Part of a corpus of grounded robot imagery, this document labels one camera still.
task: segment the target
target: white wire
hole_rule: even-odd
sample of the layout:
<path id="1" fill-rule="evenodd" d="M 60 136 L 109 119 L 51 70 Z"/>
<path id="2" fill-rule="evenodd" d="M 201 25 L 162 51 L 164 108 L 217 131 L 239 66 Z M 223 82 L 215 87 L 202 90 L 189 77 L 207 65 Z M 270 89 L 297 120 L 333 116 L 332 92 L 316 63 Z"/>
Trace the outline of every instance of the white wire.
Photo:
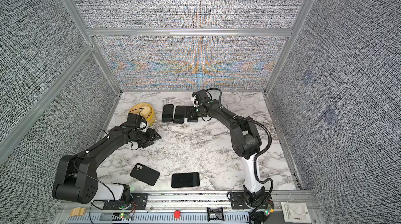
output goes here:
<path id="1" fill-rule="evenodd" d="M 294 211 L 294 209 L 292 209 L 291 208 L 291 206 L 290 206 L 290 204 L 288 203 L 288 199 L 289 199 L 289 196 L 291 195 L 291 193 L 288 195 L 288 197 L 287 197 L 287 205 L 288 205 L 288 207 L 291 209 L 291 211 L 293 211 L 294 213 L 296 213 L 297 215 L 304 215 L 304 214 L 307 214 L 308 212 L 304 212 L 304 213 L 302 213 L 302 214 L 299 214 L 299 213 L 297 213 L 296 211 Z"/>

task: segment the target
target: yellow basket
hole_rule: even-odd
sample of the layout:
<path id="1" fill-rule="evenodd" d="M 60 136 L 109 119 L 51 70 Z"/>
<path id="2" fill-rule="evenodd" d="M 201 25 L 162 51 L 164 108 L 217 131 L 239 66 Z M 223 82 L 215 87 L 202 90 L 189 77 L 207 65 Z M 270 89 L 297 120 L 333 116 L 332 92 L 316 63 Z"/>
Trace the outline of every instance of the yellow basket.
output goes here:
<path id="1" fill-rule="evenodd" d="M 153 107 L 148 103 L 136 104 L 135 106 L 131 107 L 128 113 L 142 115 L 143 117 L 145 117 L 149 126 L 153 124 L 156 119 L 156 114 L 154 113 Z"/>

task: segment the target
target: white packet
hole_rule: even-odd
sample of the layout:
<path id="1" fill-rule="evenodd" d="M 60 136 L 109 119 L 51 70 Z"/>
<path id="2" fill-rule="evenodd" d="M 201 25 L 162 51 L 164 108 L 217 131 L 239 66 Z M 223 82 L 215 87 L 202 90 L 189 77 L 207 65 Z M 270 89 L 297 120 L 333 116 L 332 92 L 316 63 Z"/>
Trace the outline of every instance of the white packet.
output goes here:
<path id="1" fill-rule="evenodd" d="M 308 208 L 305 203 L 282 202 L 285 222 L 311 223 Z"/>

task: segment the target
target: vertical metal post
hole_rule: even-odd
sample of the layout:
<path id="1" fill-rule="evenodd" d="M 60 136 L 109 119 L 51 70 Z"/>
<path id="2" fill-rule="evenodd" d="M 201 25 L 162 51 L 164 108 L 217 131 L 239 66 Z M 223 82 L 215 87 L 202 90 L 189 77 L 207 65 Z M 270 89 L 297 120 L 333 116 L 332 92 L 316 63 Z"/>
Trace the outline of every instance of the vertical metal post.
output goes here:
<path id="1" fill-rule="evenodd" d="M 82 37 L 85 39 L 87 45 L 91 45 L 95 48 L 94 56 L 95 59 L 100 67 L 100 69 L 103 71 L 103 74 L 105 75 L 106 79 L 110 83 L 110 86 L 112 87 L 113 91 L 115 92 L 116 95 L 121 94 L 121 88 L 118 84 L 117 79 L 115 78 L 112 70 L 110 69 L 109 65 L 107 64 L 106 59 L 100 52 L 100 49 L 96 45 L 96 43 L 93 41 L 93 39 L 89 36 L 86 28 L 86 23 L 81 16 L 81 13 L 79 12 L 74 0 L 62 0 L 65 7 L 67 8 L 68 12 L 70 13 L 71 17 L 73 18 L 75 24 L 77 25 L 79 31 L 81 32 Z"/>
<path id="2" fill-rule="evenodd" d="M 289 37 L 289 39 L 284 44 L 283 51 L 281 52 L 279 58 L 277 59 L 277 62 L 272 70 L 272 73 L 269 76 L 268 83 L 265 87 L 265 94 L 269 94 L 270 91 L 272 90 L 273 85 L 274 85 L 275 81 L 277 80 L 278 75 L 280 74 L 280 71 L 283 68 L 285 61 L 287 60 L 288 54 L 290 53 L 291 48 L 293 47 L 293 45 L 297 39 L 297 36 L 302 29 L 303 23 L 305 22 L 305 19 L 308 16 L 309 11 L 310 11 L 314 1 L 315 0 L 304 0 L 303 1 L 301 9 L 299 10 L 299 13 L 298 13 L 298 18 L 294 23 L 293 34 Z"/>

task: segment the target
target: phone screen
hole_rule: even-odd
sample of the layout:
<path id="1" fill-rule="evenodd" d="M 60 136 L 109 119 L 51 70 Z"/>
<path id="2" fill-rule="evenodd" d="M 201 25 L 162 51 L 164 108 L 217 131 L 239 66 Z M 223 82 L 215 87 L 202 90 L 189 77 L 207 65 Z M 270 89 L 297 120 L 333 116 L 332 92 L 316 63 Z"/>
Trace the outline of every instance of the phone screen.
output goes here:
<path id="1" fill-rule="evenodd" d="M 172 176 L 171 187 L 198 187 L 200 185 L 199 173 L 175 173 Z"/>

